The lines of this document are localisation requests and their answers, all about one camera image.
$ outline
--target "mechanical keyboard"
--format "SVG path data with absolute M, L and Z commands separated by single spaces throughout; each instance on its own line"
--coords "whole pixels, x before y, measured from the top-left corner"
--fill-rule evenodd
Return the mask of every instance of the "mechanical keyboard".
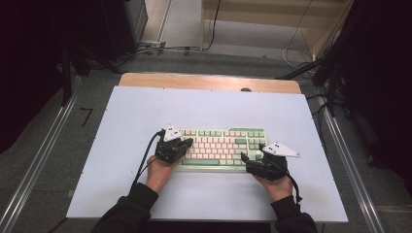
M 261 161 L 263 153 L 258 144 L 267 145 L 262 128 L 181 129 L 182 140 L 193 139 L 185 159 L 177 171 L 245 172 L 240 158 L 243 152 L 253 161 Z

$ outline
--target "space bar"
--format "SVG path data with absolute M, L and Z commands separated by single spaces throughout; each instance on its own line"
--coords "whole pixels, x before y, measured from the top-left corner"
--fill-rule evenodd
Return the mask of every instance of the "space bar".
M 184 159 L 182 165 L 219 166 L 219 160 L 214 159 Z

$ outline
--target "white board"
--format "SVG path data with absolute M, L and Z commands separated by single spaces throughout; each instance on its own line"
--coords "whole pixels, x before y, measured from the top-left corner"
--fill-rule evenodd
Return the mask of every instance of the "white board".
M 102 217 L 127 195 L 149 140 L 169 123 L 264 128 L 269 144 L 282 142 L 301 155 L 287 160 L 302 212 L 320 222 L 348 221 L 303 95 L 129 86 L 114 88 L 67 217 Z M 269 203 L 250 174 L 175 172 L 151 213 L 152 219 L 270 221 Z

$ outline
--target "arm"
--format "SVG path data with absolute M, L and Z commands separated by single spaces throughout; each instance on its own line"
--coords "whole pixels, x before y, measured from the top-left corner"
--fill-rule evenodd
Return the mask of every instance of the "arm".
M 314 220 L 308 214 L 302 213 L 294 203 L 291 179 L 283 177 L 274 182 L 257 176 L 255 179 L 264 186 L 273 201 L 270 205 L 278 218 L 275 224 L 278 232 L 318 232 Z
M 146 185 L 137 183 L 130 188 L 127 196 L 122 196 L 91 230 L 92 233 L 106 232 L 138 232 L 140 227 L 151 218 L 150 209 L 158 198 L 158 194 L 169 181 L 174 164 L 166 164 L 155 159 L 148 159 L 148 179 Z

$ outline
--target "sleeve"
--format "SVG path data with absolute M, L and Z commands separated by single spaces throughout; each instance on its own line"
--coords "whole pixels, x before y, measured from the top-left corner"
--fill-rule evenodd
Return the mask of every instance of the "sleeve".
M 318 232 L 315 221 L 306 213 L 302 213 L 293 201 L 293 196 L 285 197 L 270 204 L 275 211 L 278 221 L 275 228 L 279 233 Z
M 133 185 L 91 230 L 92 233 L 138 232 L 151 218 L 150 209 L 158 194 L 142 183 Z

